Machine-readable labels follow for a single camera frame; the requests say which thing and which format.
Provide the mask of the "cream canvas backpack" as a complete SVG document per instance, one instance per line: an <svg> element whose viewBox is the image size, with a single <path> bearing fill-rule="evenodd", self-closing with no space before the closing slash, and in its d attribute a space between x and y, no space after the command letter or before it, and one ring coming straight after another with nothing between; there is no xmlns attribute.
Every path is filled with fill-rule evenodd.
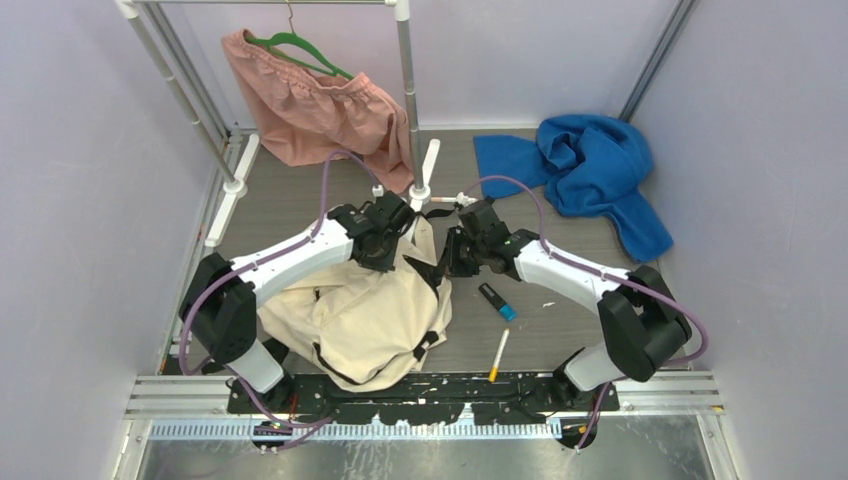
<svg viewBox="0 0 848 480"><path fill-rule="evenodd" d="M282 290L258 309L264 331L320 368L341 389L387 389L422 368L444 343L452 284L437 266L434 232L419 220L386 273L354 261Z"/></svg>

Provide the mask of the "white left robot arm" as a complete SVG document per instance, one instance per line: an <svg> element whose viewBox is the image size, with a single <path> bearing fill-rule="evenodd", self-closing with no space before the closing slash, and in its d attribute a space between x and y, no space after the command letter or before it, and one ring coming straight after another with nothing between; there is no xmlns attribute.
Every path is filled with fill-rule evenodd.
<svg viewBox="0 0 848 480"><path fill-rule="evenodd" d="M322 213L302 233L259 252L227 260L213 252L204 257L191 279L179 313L179 361L194 375L186 359L190 339L210 359L230 370L253 389L255 403L269 413L285 409L292 397L281 361L258 340L257 310L281 290L337 264L387 272L400 238L418 212L395 193L387 192L361 207L343 204Z"/></svg>

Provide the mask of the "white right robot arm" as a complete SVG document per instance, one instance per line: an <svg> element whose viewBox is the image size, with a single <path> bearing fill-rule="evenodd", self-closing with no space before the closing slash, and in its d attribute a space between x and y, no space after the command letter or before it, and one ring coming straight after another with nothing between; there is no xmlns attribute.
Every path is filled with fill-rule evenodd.
<svg viewBox="0 0 848 480"><path fill-rule="evenodd" d="M608 382L649 380L691 339L692 326L656 269L606 267L559 249L538 233L512 231L490 199L458 194L450 201L459 219L443 255L450 275L470 277L487 267L552 290L599 319L602 342L578 350L555 371L556 400L565 409L582 409L594 389Z"/></svg>

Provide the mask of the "black blue highlighter marker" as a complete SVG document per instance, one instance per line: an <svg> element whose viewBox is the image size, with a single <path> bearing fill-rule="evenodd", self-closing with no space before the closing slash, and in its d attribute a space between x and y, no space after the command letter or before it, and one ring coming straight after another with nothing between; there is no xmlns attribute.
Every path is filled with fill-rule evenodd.
<svg viewBox="0 0 848 480"><path fill-rule="evenodd" d="M491 285L482 283L478 290L506 322L512 322L516 318L516 311Z"/></svg>

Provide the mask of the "white yellow pen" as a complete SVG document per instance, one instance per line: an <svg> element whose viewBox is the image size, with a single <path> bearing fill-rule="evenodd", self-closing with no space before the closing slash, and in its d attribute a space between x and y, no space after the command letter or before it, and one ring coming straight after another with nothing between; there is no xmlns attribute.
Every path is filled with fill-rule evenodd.
<svg viewBox="0 0 848 480"><path fill-rule="evenodd" d="M500 369L500 365L501 365L502 358L503 358L503 354L504 354L505 347L506 347L506 344L508 342L509 337L510 337L510 329L505 328L502 332L501 337L500 337L498 347L497 347L491 368L489 370L489 374L487 376L487 380L490 383L494 383L497 379L499 369Z"/></svg>

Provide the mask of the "blue cloth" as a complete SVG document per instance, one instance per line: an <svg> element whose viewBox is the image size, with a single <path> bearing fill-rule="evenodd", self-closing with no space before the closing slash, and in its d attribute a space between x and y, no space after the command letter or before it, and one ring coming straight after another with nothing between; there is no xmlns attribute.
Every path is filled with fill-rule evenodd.
<svg viewBox="0 0 848 480"><path fill-rule="evenodd" d="M486 196L500 199L541 187L562 216L609 220L635 262L652 262L674 244L640 191L654 169L652 151L627 122L566 114L544 120L533 140L477 135L473 145Z"/></svg>

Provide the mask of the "pink garment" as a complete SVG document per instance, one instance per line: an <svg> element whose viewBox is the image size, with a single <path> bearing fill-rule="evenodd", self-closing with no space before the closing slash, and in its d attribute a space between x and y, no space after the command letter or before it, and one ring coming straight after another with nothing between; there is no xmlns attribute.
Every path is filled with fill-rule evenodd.
<svg viewBox="0 0 848 480"><path fill-rule="evenodd" d="M319 164L336 151L358 154L388 189L414 180L407 112L367 75L352 80L312 72L245 41L221 46L262 145L289 166Z"/></svg>

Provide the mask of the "metal clothes rack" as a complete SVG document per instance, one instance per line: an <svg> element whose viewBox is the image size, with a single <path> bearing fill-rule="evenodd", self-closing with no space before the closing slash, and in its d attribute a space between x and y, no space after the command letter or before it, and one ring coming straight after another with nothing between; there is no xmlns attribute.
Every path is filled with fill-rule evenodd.
<svg viewBox="0 0 848 480"><path fill-rule="evenodd" d="M260 147L291 166L311 165L338 157L341 149L365 161L377 176L376 194L389 189L405 193L415 210L431 201L430 179L440 142L422 150L411 58L411 8L390 1L397 23L404 82L399 105L365 74L351 75L330 62L295 30L257 38L246 30L223 38L222 46L258 131L248 142L236 168L229 168L216 140L205 130L173 71L146 30L134 1L117 7L132 25L175 99L216 157L224 175L223 200L208 228L204 244L220 245Z"/></svg>

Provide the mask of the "green clothes hanger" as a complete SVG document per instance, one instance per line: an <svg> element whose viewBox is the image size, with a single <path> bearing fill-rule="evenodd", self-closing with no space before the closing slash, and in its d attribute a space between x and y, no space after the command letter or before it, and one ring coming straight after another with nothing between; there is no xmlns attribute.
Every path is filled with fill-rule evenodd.
<svg viewBox="0 0 848 480"><path fill-rule="evenodd" d="M290 1L285 1L287 8L287 22L289 29L273 34L268 38L259 38L253 34L245 34L245 41L251 45L258 46L271 55L287 60L307 70L320 73L329 77L341 77L352 80L354 76L329 61L322 52L308 40L297 34L294 25L294 11ZM302 52L305 59L289 54L285 47L291 47Z"/></svg>

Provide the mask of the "metal corner pole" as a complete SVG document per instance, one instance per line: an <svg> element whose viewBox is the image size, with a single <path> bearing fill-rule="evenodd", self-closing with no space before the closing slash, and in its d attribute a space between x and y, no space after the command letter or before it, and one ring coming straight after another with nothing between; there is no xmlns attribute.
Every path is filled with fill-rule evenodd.
<svg viewBox="0 0 848 480"><path fill-rule="evenodd" d="M630 122L634 118L698 4L698 0L679 0L675 3L672 13L665 22L648 60L620 111L620 120Z"/></svg>

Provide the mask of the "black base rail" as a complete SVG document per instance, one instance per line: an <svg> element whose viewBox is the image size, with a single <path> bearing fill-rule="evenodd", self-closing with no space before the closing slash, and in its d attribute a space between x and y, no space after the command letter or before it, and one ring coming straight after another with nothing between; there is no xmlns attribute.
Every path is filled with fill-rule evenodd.
<svg viewBox="0 0 848 480"><path fill-rule="evenodd" d="M259 398L273 414L292 414L303 423L330 417L339 425L450 425L469 411L474 425L494 426L540 424L559 414L585 418L600 392L568 400L564 381L549 372L506 372L493 383L480 373L410 373L392 387L365 393L344 390L326 374L301 373Z"/></svg>

